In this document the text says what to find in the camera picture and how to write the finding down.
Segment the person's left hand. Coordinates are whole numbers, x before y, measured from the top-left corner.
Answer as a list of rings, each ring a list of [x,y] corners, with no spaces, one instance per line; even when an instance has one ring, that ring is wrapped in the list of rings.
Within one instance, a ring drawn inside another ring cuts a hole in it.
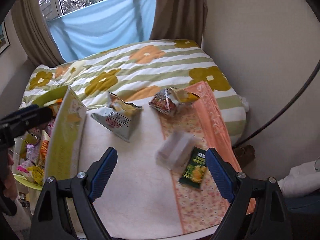
[[[17,198],[17,186],[11,167],[14,164],[12,156],[8,153],[8,175],[3,181],[5,189],[3,191],[4,196],[14,201]]]

